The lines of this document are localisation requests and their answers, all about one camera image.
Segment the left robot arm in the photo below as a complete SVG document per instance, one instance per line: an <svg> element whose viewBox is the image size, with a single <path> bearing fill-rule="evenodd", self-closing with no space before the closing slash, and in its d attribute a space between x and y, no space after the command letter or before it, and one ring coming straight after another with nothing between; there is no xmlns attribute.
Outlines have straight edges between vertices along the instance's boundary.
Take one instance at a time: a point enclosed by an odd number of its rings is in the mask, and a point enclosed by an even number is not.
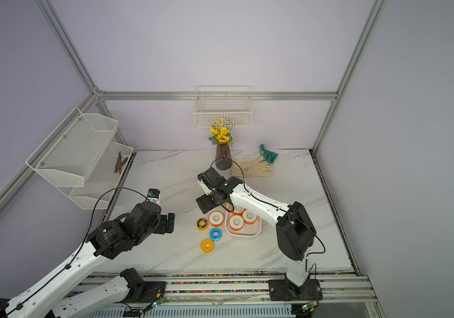
<svg viewBox="0 0 454 318"><path fill-rule="evenodd" d="M154 302L165 282L147 285L135 268L110 282L68 298L67 294L98 268L132 250L152 234L172 233L175 214L162 214L145 201L130 213L100 224L74 253L39 282L11 299L0 298L0 317L82 317L111 303Z"/></svg>

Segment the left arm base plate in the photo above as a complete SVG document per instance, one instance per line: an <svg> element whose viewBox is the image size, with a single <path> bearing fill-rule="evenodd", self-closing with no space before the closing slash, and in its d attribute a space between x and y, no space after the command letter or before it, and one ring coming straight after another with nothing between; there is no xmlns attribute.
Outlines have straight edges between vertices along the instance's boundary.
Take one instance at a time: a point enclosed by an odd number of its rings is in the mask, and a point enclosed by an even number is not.
<svg viewBox="0 0 454 318"><path fill-rule="evenodd" d="M123 303L152 303L162 298L167 283L164 281L145 281L135 268L129 268L120 273L128 287L127 296Z"/></svg>

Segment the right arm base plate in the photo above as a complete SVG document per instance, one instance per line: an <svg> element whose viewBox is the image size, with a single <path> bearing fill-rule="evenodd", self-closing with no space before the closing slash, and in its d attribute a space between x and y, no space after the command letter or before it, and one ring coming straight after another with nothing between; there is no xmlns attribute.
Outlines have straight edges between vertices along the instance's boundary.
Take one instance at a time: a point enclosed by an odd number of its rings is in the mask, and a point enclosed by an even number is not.
<svg viewBox="0 0 454 318"><path fill-rule="evenodd" d="M272 301L321 301L323 300L322 288L317 279L308 278L301 286L294 285L287 278L269 280L269 296Z"/></svg>

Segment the blue sealing tape roll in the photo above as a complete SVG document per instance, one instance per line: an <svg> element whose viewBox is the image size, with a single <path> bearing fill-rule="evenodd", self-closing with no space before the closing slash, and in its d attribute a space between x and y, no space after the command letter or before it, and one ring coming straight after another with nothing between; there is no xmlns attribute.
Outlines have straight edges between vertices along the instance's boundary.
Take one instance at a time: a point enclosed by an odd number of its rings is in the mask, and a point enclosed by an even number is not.
<svg viewBox="0 0 454 318"><path fill-rule="evenodd" d="M213 242L220 241L222 238L222 231L219 228L213 228L209 233L209 237Z"/></svg>

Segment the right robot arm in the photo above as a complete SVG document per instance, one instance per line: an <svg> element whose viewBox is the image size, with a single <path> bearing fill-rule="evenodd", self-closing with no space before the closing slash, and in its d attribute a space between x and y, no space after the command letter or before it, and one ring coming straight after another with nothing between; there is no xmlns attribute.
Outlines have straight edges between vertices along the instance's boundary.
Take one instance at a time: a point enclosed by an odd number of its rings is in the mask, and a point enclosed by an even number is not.
<svg viewBox="0 0 454 318"><path fill-rule="evenodd" d="M277 246L288 258L285 277L297 287L309 278L306 258L313 246L317 231L305 207L299 202L286 204L257 192L244 180L221 176L210 167L197 176L204 194L196 199L202 213L225 203L242 207L269 223L276 230Z"/></svg>

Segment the small black yellow tape roll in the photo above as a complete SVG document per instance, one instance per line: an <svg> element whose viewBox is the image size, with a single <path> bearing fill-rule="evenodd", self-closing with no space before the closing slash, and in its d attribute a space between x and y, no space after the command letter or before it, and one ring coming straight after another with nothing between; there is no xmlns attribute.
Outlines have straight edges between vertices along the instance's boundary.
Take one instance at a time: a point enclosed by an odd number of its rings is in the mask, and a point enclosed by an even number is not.
<svg viewBox="0 0 454 318"><path fill-rule="evenodd" d="M196 227L200 231L205 231L208 229L208 220L206 218L200 218L196 222Z"/></svg>

